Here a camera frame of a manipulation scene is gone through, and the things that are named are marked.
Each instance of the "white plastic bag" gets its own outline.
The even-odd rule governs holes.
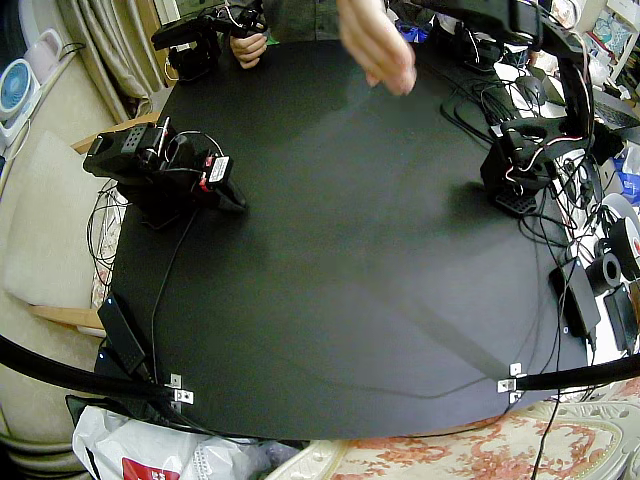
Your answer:
[[[101,480],[248,480],[271,468],[268,445],[179,432],[92,406],[82,412],[72,444]]]

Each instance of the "red label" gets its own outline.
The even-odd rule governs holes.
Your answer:
[[[180,480],[179,473],[161,468],[145,467],[124,457],[122,457],[122,472],[124,480]]]

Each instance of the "white wall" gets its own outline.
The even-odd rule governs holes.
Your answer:
[[[58,32],[63,44],[71,41],[56,0],[20,0],[20,21],[27,47],[47,28]]]

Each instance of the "black table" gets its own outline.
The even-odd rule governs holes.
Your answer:
[[[200,212],[158,310],[161,376],[195,392],[191,420],[290,439],[424,432],[502,413],[509,365],[548,361],[553,260],[487,202],[486,149],[441,117],[451,87],[425,66],[470,74],[417,57],[403,98],[370,90],[334,42],[269,47],[252,71],[223,59],[174,89],[163,114],[219,141],[250,204]],[[128,209],[112,285],[147,339],[185,225],[154,232]],[[561,367],[585,362],[563,334]]]

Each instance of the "metal bracket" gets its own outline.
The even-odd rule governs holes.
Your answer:
[[[522,391],[517,388],[517,379],[526,376],[522,373],[521,363],[512,363],[509,365],[509,375],[511,378],[498,380],[498,393],[509,393],[509,404],[513,405],[522,397]]]
[[[174,389],[173,402],[171,402],[171,407],[174,410],[177,410],[179,413],[181,413],[183,403],[188,403],[189,405],[193,405],[193,400],[194,400],[193,392],[182,389],[181,375],[172,373],[171,383],[168,383],[165,386]]]

